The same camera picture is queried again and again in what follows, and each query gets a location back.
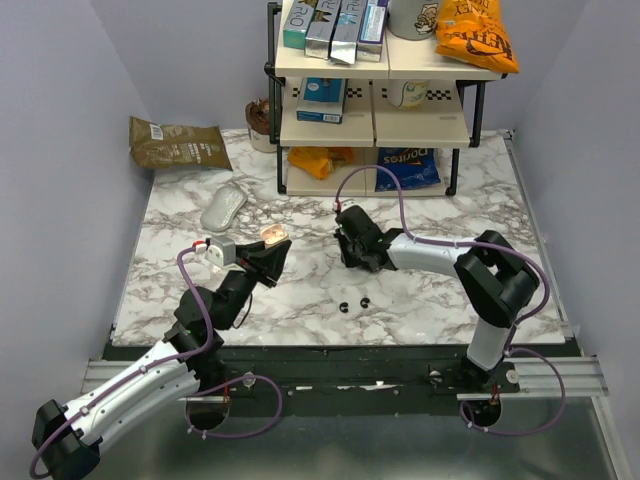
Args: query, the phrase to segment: shelf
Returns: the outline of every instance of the shelf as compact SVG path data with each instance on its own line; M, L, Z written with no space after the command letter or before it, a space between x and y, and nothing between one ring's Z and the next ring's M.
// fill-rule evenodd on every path
M344 178L353 170L365 163L364 148L354 149L355 159L351 165L345 165L329 175L325 180L318 180L301 168L289 165L287 172L287 194L299 196L333 197ZM363 170L349 179L342 190L344 195L364 197L366 193L365 173Z
M282 128L280 132L280 143L283 146L373 146L373 121L368 81L350 80L347 84L347 98L344 105L342 124L340 125L298 121L296 118L296 106L301 82L300 78L288 78L283 91Z
M287 21L293 0L283 0L280 13L280 33L278 35L278 50L276 52L276 75L278 77L321 77L321 78L388 78L389 62L387 49L382 49L382 59L379 62L356 61L354 65L335 65L322 58L306 57L304 50L285 47L282 29Z
M501 73L469 65L435 53L435 35L411 41L387 30L385 44L389 57L389 78L404 80L498 80Z
M377 148L365 148L363 149L365 152L365 164L366 165L375 165L378 162L378 149ZM436 154L436 168L438 169L438 173L440 174L440 183L436 185L430 185L425 188L416 188L415 190L402 190L402 195L405 198L410 197L443 197L446 195L447 186L444 183L444 179L442 178L442 172L444 170L441 165L440 159ZM398 192L395 190L388 190L386 192L376 192L376 178L378 175L378 171L373 168L367 168L364 171L365 174L365 185L366 192L365 196L367 197L392 197L397 198Z
M469 147L469 132L455 82L430 82L427 99L410 110L400 110L384 98L387 82L373 82L378 147Z
M326 180L318 180L301 168L289 165L287 173L287 194L295 196L333 197L340 183L354 169L362 165L375 165L378 159L378 149L355 148L355 161L333 172ZM436 155L436 166L440 172L441 182L430 187L415 190L403 190L405 197L442 197L446 194L447 186L442 178L443 166ZM344 186L343 195L351 197L397 197L395 190L376 192L376 175L373 168L363 170L349 179Z

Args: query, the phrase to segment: marble surface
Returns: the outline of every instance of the marble surface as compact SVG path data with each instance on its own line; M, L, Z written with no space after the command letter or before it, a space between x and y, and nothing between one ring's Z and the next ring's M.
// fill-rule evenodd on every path
M418 271L371 274L345 268L332 236L332 200L278 195L275 154L254 151L245 131L227 131L224 138L233 172L182 168L156 174L116 319L115 345L151 345L170 328L173 310L186 288L176 254L207 236L200 214L216 189L228 181L234 181L249 197L227 231L230 237L237 243L255 241L263 227L281 223L293 245L278 286L258 285L243 327L222 332L227 344L451 344L471 340L476 315L457 280ZM451 152L438 154L441 174L448 182ZM516 249L539 258L500 135L483 136L480 148L462 152L458 192L454 198L407 199L409 228L425 235L456 237L494 229ZM355 201L383 230L400 226L396 199ZM195 256L188 259L187 270L196 284L210 289L224 277L224 272L212 271L204 259ZM371 299L368 309L360 307L364 296ZM534 302L540 297L538 289ZM346 314L338 309L345 301L350 305ZM516 341L564 341L553 302L523 323Z

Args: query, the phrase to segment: blue doritos bag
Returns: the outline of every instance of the blue doritos bag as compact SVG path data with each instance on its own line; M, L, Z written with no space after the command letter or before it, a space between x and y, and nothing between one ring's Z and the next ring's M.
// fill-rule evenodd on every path
M403 190L440 183L433 148L380 148L378 165L391 170ZM378 170L376 192L387 190L396 190L396 185L386 172Z

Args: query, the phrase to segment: yellow bag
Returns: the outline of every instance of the yellow bag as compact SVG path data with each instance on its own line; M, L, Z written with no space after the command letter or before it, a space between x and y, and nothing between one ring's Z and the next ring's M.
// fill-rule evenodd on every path
M500 73L519 73L500 0L444 0L436 53Z
M287 157L291 165L306 170L318 180L353 162L353 158L351 147L293 147Z

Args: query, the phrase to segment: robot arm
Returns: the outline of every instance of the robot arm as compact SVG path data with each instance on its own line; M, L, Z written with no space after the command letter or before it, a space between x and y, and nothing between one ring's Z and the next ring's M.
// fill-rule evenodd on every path
M417 269L458 278L479 315L466 358L471 377L486 381L503 358L505 344L518 313L538 288L539 279L524 261L512 255L478 247L434 246L410 239L401 229L382 232L358 206L336 217L343 263L376 272L381 269ZM477 241L508 247L498 233L486 231Z
M207 241L206 258L220 267L235 265L215 291L197 287L215 330L227 330L257 283L274 287L284 269L291 241L270 248L264 242L235 245L227 237ZM177 356L204 345L207 328L195 298L187 290L174 315L177 321L137 362L105 384L80 398L60 405L45 403L36 414L32 443L40 448L66 421L79 414L44 451L42 459L54 480L79 480L91 472L100 455L124 433L158 409L180 397L224 381L224 367L216 351L224 341L214 331L211 348L186 359L174 359L150 367L154 361ZM107 394L93 408L89 402L132 373L138 375Z

